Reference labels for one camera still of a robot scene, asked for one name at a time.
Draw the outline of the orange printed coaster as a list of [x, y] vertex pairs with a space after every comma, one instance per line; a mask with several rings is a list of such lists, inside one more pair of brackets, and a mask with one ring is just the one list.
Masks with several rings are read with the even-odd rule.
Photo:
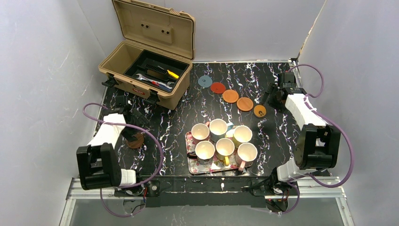
[[256, 118], [264, 118], [266, 116], [266, 107], [264, 105], [256, 105], [253, 108], [253, 114]]

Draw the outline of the dark walnut wooden coaster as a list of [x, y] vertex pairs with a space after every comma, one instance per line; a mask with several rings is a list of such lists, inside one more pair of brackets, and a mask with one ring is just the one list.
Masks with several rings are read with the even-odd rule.
[[143, 136], [143, 134], [138, 132], [138, 133], [134, 134], [133, 138], [135, 139], [135, 140], [133, 140], [133, 141], [128, 141], [128, 140], [126, 140], [127, 146], [128, 146], [129, 148], [131, 148], [131, 149], [140, 148], [140, 147], [143, 145], [143, 143], [144, 143], [144, 136]]

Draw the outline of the light wood coaster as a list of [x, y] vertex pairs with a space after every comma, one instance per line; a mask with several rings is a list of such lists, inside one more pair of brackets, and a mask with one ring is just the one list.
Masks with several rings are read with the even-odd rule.
[[254, 103], [248, 97], [241, 97], [236, 102], [237, 108], [243, 112], [248, 112], [253, 109]]

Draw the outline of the orange wood coaster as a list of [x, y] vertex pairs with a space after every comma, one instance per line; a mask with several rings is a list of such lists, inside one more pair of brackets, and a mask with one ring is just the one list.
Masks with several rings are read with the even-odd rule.
[[227, 89], [223, 94], [222, 98], [225, 102], [227, 103], [236, 103], [237, 100], [239, 99], [239, 94], [237, 91], [232, 90], [232, 89]]

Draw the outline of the red coaster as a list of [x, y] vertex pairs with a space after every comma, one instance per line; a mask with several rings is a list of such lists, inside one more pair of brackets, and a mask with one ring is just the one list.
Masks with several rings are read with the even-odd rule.
[[213, 93], [222, 94], [226, 91], [226, 87], [221, 82], [214, 82], [210, 86], [210, 89]]

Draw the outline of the tan plastic toolbox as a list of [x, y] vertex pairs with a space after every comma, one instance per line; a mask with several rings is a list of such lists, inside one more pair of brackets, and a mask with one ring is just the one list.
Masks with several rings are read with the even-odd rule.
[[[124, 40], [98, 67], [107, 76], [103, 85], [174, 110], [190, 85], [195, 58], [195, 18], [182, 11], [137, 0], [115, 0], [113, 7]], [[171, 93], [124, 75], [144, 50], [189, 64]]]

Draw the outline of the blue grey coaster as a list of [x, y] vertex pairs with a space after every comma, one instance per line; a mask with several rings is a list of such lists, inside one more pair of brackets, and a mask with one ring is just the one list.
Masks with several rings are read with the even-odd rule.
[[198, 78], [198, 84], [203, 88], [208, 88], [213, 84], [213, 81], [208, 75], [203, 75]]

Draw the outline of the floral rectangular tray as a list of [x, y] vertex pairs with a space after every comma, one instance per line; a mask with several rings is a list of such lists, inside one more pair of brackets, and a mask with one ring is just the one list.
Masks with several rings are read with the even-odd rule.
[[[235, 130], [237, 126], [234, 126], [232, 129], [228, 130], [224, 138], [231, 139], [233, 138], [233, 131]], [[195, 152], [195, 143], [193, 141], [192, 133], [189, 131], [185, 134], [185, 142], [186, 142], [186, 149], [187, 149], [187, 154]], [[229, 171], [229, 170], [239, 170], [242, 168], [241, 164], [241, 157], [245, 158], [248, 157], [248, 161], [243, 161], [245, 162], [244, 168], [252, 166], [252, 164], [255, 162], [255, 159], [258, 156], [258, 152], [255, 152], [255, 148], [251, 149], [250, 151], [247, 152], [242, 152], [238, 153], [238, 148], [234, 151], [233, 155], [229, 157], [229, 165], [226, 166], [224, 162], [220, 159], [217, 158], [216, 156], [217, 152], [215, 152], [215, 155], [212, 159], [206, 161], [204, 164], [200, 163], [198, 159], [194, 158], [189, 158], [187, 157], [188, 161], [188, 169], [189, 172], [193, 175], [197, 174], [208, 174], [208, 173], [217, 173], [217, 172], [222, 172], [222, 171]]]

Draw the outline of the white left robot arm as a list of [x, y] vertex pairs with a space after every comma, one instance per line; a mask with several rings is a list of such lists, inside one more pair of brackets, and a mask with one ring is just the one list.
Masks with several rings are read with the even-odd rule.
[[77, 149], [80, 183], [84, 190], [132, 186], [136, 183], [136, 172], [119, 166], [114, 149], [119, 137], [125, 138], [129, 148], [139, 148], [144, 143], [143, 133], [125, 125], [144, 125], [147, 120], [132, 109], [132, 102], [127, 96], [116, 96], [115, 100], [115, 105], [104, 111], [103, 120], [106, 123], [100, 126], [86, 146]]

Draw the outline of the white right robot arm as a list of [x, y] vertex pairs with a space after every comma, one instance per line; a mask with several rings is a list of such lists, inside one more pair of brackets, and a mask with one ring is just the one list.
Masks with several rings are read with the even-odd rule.
[[262, 102], [279, 113], [291, 113], [300, 129], [296, 147], [285, 164], [273, 169], [261, 188], [274, 194], [290, 189], [289, 182], [317, 170], [334, 168], [337, 163], [341, 132], [315, 114], [305, 101], [306, 91], [299, 88], [293, 72], [279, 73], [269, 84]]

